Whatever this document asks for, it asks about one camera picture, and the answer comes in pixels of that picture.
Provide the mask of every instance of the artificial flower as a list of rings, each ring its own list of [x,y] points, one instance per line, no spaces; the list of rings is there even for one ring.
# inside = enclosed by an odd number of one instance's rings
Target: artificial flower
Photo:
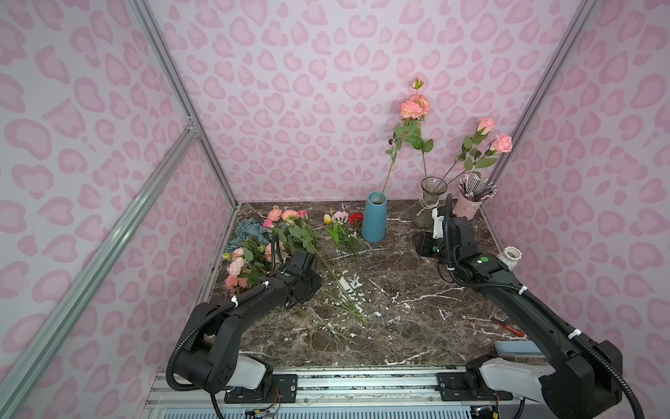
[[[424,117],[428,116],[428,114],[430,113],[430,102],[425,96],[414,95],[410,98],[410,101],[418,103],[421,109],[423,109],[421,115],[423,115]]]
[[[479,124],[477,125],[477,132],[483,129],[484,131],[482,131],[482,135],[486,135],[490,133],[495,127],[496,127],[496,121],[494,121],[491,118],[482,118],[481,121],[479,121]]]
[[[245,255],[245,248],[244,247],[238,247],[235,249],[235,251],[232,253],[232,259],[235,260],[238,257],[242,257]]]
[[[419,119],[423,115],[423,108],[416,102],[407,101],[400,105],[400,118]]]
[[[270,221],[279,221],[281,218],[281,210],[277,205],[272,207],[272,211],[267,214],[267,219]]]
[[[363,221],[363,214],[361,213],[349,214],[349,223],[354,224],[356,221]]]
[[[286,221],[289,218],[298,218],[298,213],[297,211],[294,210],[286,210],[281,214],[281,219]]]
[[[284,250],[284,243],[279,242],[279,247],[281,248],[281,250]],[[265,248],[265,260],[267,260],[268,262],[272,262],[272,244],[268,244],[267,247]]]
[[[348,217],[349,214],[347,214],[346,212],[338,211],[333,214],[333,221],[337,221],[338,223],[346,223]]]
[[[489,147],[498,153],[509,153],[512,151],[512,137],[505,134],[498,134],[498,138],[494,139]]]
[[[233,276],[238,276],[242,272],[242,267],[245,265],[245,259],[243,257],[236,257],[232,260],[230,265],[226,268],[228,273]]]
[[[235,275],[228,275],[226,278],[226,288],[232,290],[239,283],[239,278]]]

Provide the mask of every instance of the white cable clip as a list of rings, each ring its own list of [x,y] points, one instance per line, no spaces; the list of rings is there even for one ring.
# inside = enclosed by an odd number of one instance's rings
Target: white cable clip
[[[575,336],[579,336],[579,335],[581,335],[581,334],[582,334],[582,331],[581,331],[580,329],[576,328],[575,330],[572,331],[572,333],[570,333],[570,334],[567,336],[567,338],[568,338],[569,340],[572,340],[572,338],[574,338]]]

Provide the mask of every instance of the pink wallpaper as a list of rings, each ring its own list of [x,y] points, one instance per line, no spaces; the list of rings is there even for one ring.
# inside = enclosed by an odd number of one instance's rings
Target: pink wallpaper
[[[184,128],[129,12],[0,5],[0,380]]]
[[[238,200],[366,198],[418,76],[431,173],[483,116],[511,131],[577,0],[150,0]],[[417,197],[406,147],[389,196]]]
[[[195,305],[230,212],[194,144],[18,418],[136,415]]]
[[[669,19],[605,2],[486,209],[521,281],[621,349],[647,418],[670,410]]]

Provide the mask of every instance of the white vase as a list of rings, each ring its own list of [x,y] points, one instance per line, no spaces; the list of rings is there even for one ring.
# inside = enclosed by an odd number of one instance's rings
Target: white vase
[[[521,259],[521,250],[517,249],[516,247],[507,246],[505,247],[505,250],[498,254],[498,259],[507,265],[509,270],[513,270]]]

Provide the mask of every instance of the aluminum frame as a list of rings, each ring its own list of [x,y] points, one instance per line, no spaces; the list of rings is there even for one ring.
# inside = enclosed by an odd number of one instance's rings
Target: aluminum frame
[[[200,131],[202,133],[202,137],[200,137],[198,140],[205,150],[208,163],[216,174],[216,179],[223,188],[229,205],[236,207],[238,202],[235,198],[235,194],[232,192],[230,184],[226,179],[226,175],[224,174],[223,169],[221,168],[221,165],[216,158],[214,148],[212,147],[207,134],[202,128],[202,124],[198,118],[198,113],[196,112],[193,103],[191,102],[188,93],[186,92],[186,88],[184,87],[184,83],[182,82],[179,72],[177,71],[177,67],[172,61],[172,56],[170,55],[170,51],[168,50],[168,47],[165,44],[165,40],[161,35],[161,30],[158,26],[158,23],[156,22],[151,8],[147,4],[146,0],[127,0],[127,2],[130,4],[130,7],[134,12],[135,17],[137,18],[139,25],[142,27],[147,40],[151,44],[151,49],[156,55],[158,63],[167,77],[167,82],[174,91],[175,98],[177,98],[177,102],[179,102],[182,111],[184,112],[184,116],[189,121],[191,129],[195,129],[196,131]]]
[[[490,181],[492,183],[497,183],[500,180],[500,177],[505,172],[507,164],[511,161],[512,156],[520,148],[519,145],[523,141],[526,131],[533,122],[533,119],[535,118],[537,111],[547,96],[551,85],[558,77],[558,74],[563,68],[563,65],[570,57],[570,54],[579,42],[587,24],[594,16],[593,11],[599,3],[601,3],[601,0],[582,0],[578,6],[577,11],[572,17],[569,26],[563,34],[558,47],[556,48],[556,51],[547,65],[547,69],[545,70],[544,74],[542,74],[540,81],[537,83],[537,87],[535,87],[528,105],[526,105],[526,108],[521,113],[519,122],[517,122],[517,125],[512,131],[511,137],[514,139],[514,148],[511,152],[505,153],[498,158],[499,161],[494,167],[493,173],[490,176]]]
[[[0,419],[11,419],[47,369],[199,134],[186,129],[123,212],[0,387]]]

